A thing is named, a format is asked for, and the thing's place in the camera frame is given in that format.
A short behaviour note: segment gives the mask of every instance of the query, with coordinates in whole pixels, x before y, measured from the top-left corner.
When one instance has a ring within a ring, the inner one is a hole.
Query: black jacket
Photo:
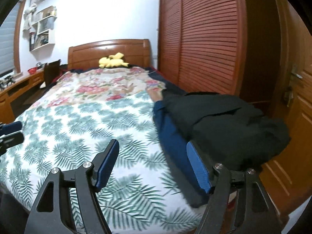
[[[283,151],[290,141],[281,121],[236,96],[163,94],[163,103],[187,140],[230,170],[256,168]]]

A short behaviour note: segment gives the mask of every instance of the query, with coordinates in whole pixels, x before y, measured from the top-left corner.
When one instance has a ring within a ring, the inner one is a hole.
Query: silver bolt
[[[252,169],[252,168],[249,168],[247,171],[248,171],[249,174],[255,174],[255,170]]]
[[[85,162],[85,163],[83,164],[83,167],[84,167],[84,168],[89,168],[91,165],[92,165],[91,162]]]
[[[223,168],[223,164],[221,164],[221,163],[216,163],[216,164],[215,164],[215,168],[217,168],[217,169],[222,169],[222,168]]]
[[[58,173],[58,171],[59,171],[59,168],[53,168],[53,169],[51,170],[51,172],[52,172],[53,174]]]

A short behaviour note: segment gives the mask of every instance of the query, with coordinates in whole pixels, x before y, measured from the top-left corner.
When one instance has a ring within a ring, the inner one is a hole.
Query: blue gripper pad
[[[0,129],[0,136],[12,134],[22,129],[22,123],[20,121],[16,121],[7,125],[4,125],[2,129]]]
[[[199,186],[208,193],[212,187],[209,181],[209,172],[191,142],[188,142],[186,145],[186,154],[188,155],[188,160],[191,163]]]
[[[119,154],[119,142],[117,140],[111,140],[109,145],[104,151],[107,154],[103,160],[101,166],[97,172],[97,180],[95,184],[96,192],[101,191],[103,187],[106,187],[110,174],[112,173],[113,167],[116,163]]]

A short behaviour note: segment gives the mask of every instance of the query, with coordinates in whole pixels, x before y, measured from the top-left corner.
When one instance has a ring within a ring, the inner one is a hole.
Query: wooden desk
[[[0,122],[6,124],[13,122],[15,116],[11,102],[43,81],[43,70],[39,70],[35,74],[17,78],[16,83],[0,91]]]

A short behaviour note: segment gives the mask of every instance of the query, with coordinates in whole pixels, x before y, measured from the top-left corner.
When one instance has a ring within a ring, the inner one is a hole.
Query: green leaf pattern
[[[111,139],[120,153],[108,184],[97,194],[113,233],[181,233],[203,214],[186,203],[168,169],[146,91],[122,99],[24,112],[22,145],[0,157],[0,181],[28,210],[53,167],[78,168],[105,150]],[[70,189],[77,230],[84,232],[77,194]]]

